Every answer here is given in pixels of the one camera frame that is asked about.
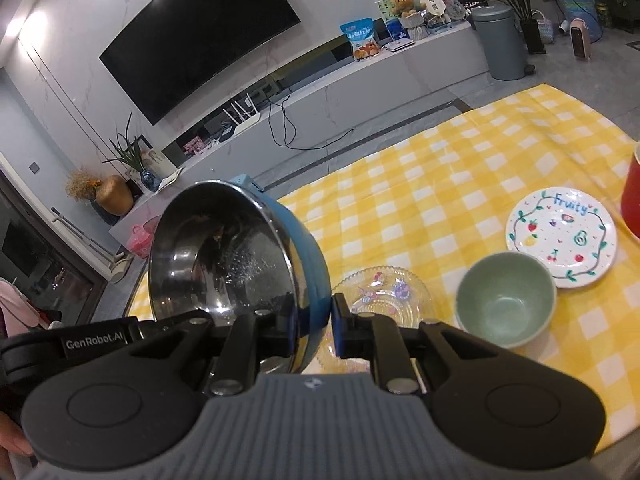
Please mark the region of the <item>person left hand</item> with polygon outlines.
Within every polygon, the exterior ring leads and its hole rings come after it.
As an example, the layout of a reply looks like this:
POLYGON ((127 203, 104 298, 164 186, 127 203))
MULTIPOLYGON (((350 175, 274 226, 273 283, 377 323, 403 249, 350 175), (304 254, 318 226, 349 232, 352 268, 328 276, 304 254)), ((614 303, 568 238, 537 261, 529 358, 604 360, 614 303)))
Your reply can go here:
POLYGON ((1 478, 21 479, 32 469, 32 447, 17 424, 1 414, 1 478))

